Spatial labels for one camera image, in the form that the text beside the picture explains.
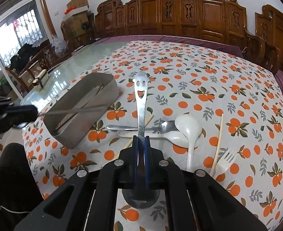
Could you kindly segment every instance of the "open storage box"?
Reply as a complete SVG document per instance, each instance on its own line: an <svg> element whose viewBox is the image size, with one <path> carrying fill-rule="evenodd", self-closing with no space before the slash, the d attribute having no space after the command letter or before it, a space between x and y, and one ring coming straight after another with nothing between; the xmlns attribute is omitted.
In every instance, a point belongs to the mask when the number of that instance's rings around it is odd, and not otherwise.
<svg viewBox="0 0 283 231"><path fill-rule="evenodd" d="M88 101L85 97L89 96L91 90L100 87L103 89L96 95L90 97L90 101L84 106L94 107L90 112L78 113L70 121L69 124L56 131L57 126L67 114L63 115L46 115L44 124L50 134L62 145L69 149L74 148L88 133L90 128L97 122L105 111L119 97L119 89L113 75L104 73L90 73L81 79L77 84L57 101L49 112L58 110L70 110L79 104L80 101Z"/></svg>

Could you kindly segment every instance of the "floral tablecloth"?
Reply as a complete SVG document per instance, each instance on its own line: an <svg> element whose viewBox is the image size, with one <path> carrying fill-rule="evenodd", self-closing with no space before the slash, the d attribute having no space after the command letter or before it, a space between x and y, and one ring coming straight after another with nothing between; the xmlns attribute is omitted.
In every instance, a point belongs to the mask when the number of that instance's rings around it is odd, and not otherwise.
<svg viewBox="0 0 283 231"><path fill-rule="evenodd" d="M74 148L67 149L47 131L43 117L30 124L23 138L27 158L44 198L79 169L93 171L112 160L127 143L106 125L137 125L132 79L138 71L150 79L147 114L150 126L181 114L193 114L203 131L196 142L194 170L210 172L221 114L224 129L220 157L237 149L235 163L216 180L270 230L283 219L283 96L267 70L233 55L193 45L135 41L114 51L57 95L48 111L70 87L90 72L113 74L120 97ZM166 140L151 140L181 169L187 149ZM115 230L168 230L165 196L154 206L136 210L119 191Z"/></svg>

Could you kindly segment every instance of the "white fork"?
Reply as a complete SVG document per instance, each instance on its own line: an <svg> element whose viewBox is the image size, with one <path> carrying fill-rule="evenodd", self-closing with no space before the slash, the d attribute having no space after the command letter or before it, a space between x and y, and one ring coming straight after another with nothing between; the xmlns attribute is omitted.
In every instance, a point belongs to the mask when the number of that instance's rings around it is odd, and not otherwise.
<svg viewBox="0 0 283 231"><path fill-rule="evenodd" d="M219 162L217 163L216 165L216 172L215 172L215 175L214 175L214 179L217 178L217 176L225 173L229 168L230 166L234 163L234 161L236 160L237 158L237 149L235 150L227 150L222 158L219 160Z"/></svg>

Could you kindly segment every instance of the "white plastic spoon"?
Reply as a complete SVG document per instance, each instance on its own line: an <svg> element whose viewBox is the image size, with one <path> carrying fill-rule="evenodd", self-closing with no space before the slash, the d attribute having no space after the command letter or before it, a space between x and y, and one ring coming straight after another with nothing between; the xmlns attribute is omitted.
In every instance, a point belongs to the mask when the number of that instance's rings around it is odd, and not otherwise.
<svg viewBox="0 0 283 231"><path fill-rule="evenodd" d="M132 138L133 136L137 135L136 131L117 131L118 135L123 138ZM167 139L171 143L180 146L180 147L189 147L189 142L187 137L179 131L170 131L165 134L153 134L153 133L145 133L145 136L149 136L149 138L153 139Z"/></svg>
<svg viewBox="0 0 283 231"><path fill-rule="evenodd" d="M177 129L189 140L189 150L187 154L187 171L193 172L193 153L195 142L201 134L200 123L191 115L181 115L175 120Z"/></svg>

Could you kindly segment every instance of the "clear plastic bag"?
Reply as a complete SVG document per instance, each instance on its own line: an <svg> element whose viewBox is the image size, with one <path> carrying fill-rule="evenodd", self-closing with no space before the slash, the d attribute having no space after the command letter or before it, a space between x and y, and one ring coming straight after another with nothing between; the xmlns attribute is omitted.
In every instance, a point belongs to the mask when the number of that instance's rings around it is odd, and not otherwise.
<svg viewBox="0 0 283 231"><path fill-rule="evenodd" d="M65 40L59 38L56 35L52 35L53 41L52 46L55 47L55 54L56 56L60 57L64 54L65 50L67 49L67 43Z"/></svg>

